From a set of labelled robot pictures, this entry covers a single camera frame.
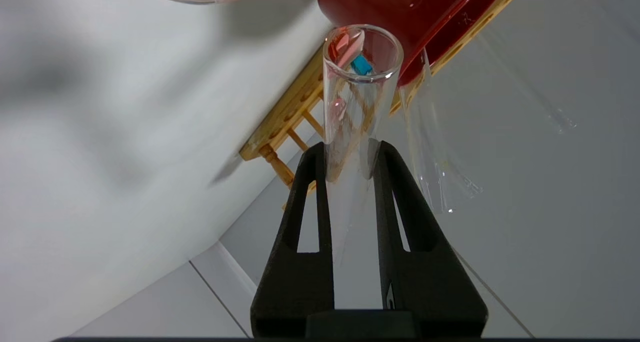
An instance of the red container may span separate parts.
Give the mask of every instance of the red container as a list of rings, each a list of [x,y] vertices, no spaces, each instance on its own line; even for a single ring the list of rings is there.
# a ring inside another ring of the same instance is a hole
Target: red container
[[[336,26],[374,25],[402,44],[400,82],[410,82],[423,66],[414,58],[423,48],[431,64],[439,60],[473,26],[494,0],[318,0]]]

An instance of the tile grout line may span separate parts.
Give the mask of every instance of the tile grout line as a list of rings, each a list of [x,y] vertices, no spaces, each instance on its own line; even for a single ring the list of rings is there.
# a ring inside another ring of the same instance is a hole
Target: tile grout line
[[[249,333],[247,333],[247,331],[242,327],[242,325],[240,324],[240,322],[238,322],[238,320],[236,319],[235,315],[233,313],[231,313],[231,311],[229,310],[229,308],[227,308],[227,305],[222,301],[222,299],[220,299],[220,297],[218,296],[218,294],[215,292],[215,290],[211,287],[211,285],[207,282],[207,280],[204,278],[204,276],[202,275],[202,273],[200,271],[198,271],[198,268],[196,268],[196,266],[194,265],[193,262],[189,261],[189,264],[191,265],[191,267],[193,267],[193,269],[196,271],[196,273],[198,274],[198,276],[200,277],[200,279],[205,283],[206,287],[208,287],[208,290],[211,291],[211,293],[215,296],[215,298],[218,300],[218,302],[220,302],[220,304],[222,305],[222,307],[224,307],[224,310],[229,314],[229,316],[231,316],[231,319],[233,319],[233,321],[235,322],[235,324],[238,326],[238,328],[240,328],[240,331],[242,331],[242,333],[244,333],[244,335],[247,338],[249,337]]]
[[[496,292],[494,292],[494,290],[491,287],[489,287],[489,285],[485,282],[485,280],[480,278],[480,275],[478,274],[478,272],[476,272],[475,269],[471,268],[471,265],[469,264],[469,262],[467,262],[467,260],[464,259],[464,257],[462,257],[462,255],[458,253],[458,251],[455,248],[453,248],[453,246],[451,247],[451,249],[453,249],[453,252],[457,256],[458,260],[460,260],[460,262],[462,262],[462,264],[464,264],[464,266],[466,266],[467,269],[471,271],[473,276],[477,278],[478,281],[480,281],[480,284],[482,285],[482,287],[486,288],[486,290],[489,291],[491,296],[493,296],[493,298],[496,301],[498,301],[500,306],[504,308],[504,310],[512,317],[512,319],[514,319],[514,321],[520,326],[520,328],[522,328],[530,338],[536,338],[533,335],[533,333],[531,333],[531,331],[524,325],[524,323],[522,323],[522,321],[518,318],[518,316],[515,315],[515,313],[506,305],[506,303],[503,302],[503,300],[498,296],[498,294],[496,294]]]

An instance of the blue object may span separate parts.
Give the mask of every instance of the blue object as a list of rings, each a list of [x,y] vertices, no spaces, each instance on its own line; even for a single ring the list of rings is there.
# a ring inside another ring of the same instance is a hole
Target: blue object
[[[351,62],[351,68],[361,76],[366,76],[373,70],[371,64],[361,54]]]

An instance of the white wall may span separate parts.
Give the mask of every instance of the white wall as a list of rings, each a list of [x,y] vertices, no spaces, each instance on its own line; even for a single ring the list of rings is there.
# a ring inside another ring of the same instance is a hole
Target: white wall
[[[274,176],[227,161],[329,27],[313,0],[0,0],[0,340],[69,335],[212,246]]]
[[[634,0],[515,0],[432,80],[446,141],[484,189],[438,221],[535,337],[640,336],[638,17]],[[558,134],[548,105],[577,127]],[[272,182],[221,239],[256,282],[286,195]],[[373,221],[347,240],[345,305],[380,303]]]

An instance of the black clamp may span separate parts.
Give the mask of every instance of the black clamp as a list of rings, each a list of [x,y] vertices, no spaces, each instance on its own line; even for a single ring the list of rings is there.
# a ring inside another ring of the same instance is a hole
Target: black clamp
[[[480,337],[487,307],[398,151],[379,143],[373,179],[384,310],[334,310],[325,146],[300,160],[251,305],[256,338]],[[307,186],[316,181],[319,251],[298,253]],[[410,251],[403,248],[397,203]]]

